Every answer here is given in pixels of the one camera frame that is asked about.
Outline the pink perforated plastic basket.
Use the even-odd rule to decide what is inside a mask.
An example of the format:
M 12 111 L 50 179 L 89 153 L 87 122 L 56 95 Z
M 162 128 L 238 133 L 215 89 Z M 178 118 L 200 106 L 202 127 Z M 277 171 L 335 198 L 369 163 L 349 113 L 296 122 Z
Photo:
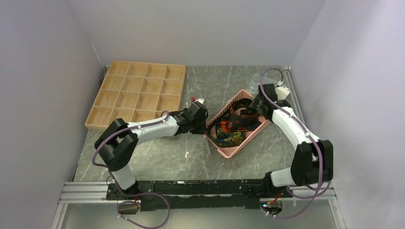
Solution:
M 231 105 L 232 102 L 243 99 L 243 98 L 249 98 L 253 100 L 252 95 L 247 91 L 247 90 L 241 90 L 239 91 L 235 96 L 232 97 L 232 99 L 220 110 L 218 114 L 216 114 L 210 121 L 207 123 L 207 132 L 205 134 L 205 137 L 207 141 L 216 148 L 216 150 L 225 158 L 232 158 L 236 153 L 238 153 L 243 147 L 245 147 L 256 135 L 258 135 L 264 127 L 266 127 L 269 124 L 269 121 L 266 120 L 263 116 L 259 115 L 259 121 L 261 122 L 261 125 L 254 131 L 249 131 L 246 133 L 246 140 L 237 147 L 230 147 L 230 148 L 222 148 L 214 144 L 214 142 L 209 138 L 209 135 L 212 134 L 214 135 L 215 127 L 214 127 L 214 121 L 219 118 L 220 115 L 224 114 L 225 110 L 228 109 Z

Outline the black tie orange flowers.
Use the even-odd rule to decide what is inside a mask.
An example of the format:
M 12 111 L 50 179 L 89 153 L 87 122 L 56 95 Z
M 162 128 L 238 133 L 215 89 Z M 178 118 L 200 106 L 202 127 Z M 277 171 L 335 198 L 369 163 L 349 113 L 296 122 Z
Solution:
M 224 125 L 229 130 L 242 128 L 249 131 L 256 130 L 261 125 L 261 122 L 259 121 L 259 114 L 250 111 L 252 101 L 252 99 L 243 98 L 232 102 L 224 114 L 214 121 L 214 127 Z

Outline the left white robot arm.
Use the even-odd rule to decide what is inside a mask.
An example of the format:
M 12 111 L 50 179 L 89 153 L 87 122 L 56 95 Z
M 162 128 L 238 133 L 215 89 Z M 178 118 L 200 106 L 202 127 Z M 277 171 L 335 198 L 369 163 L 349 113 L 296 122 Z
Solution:
M 104 167 L 124 200 L 132 200 L 138 189 L 129 161 L 137 146 L 162 137 L 206 132 L 208 109 L 195 101 L 181 111 L 163 111 L 159 118 L 141 122 L 125 122 L 115 119 L 95 142 L 93 165 Z

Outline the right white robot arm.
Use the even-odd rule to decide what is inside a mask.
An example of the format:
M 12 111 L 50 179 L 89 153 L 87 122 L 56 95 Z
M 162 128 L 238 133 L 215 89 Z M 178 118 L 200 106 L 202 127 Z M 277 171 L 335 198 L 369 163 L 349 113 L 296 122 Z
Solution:
M 333 145 L 309 131 L 298 119 L 287 100 L 279 100 L 272 83 L 258 86 L 251 108 L 277 125 L 295 149 L 290 167 L 267 172 L 263 192 L 269 198 L 282 187 L 323 184 L 333 178 Z

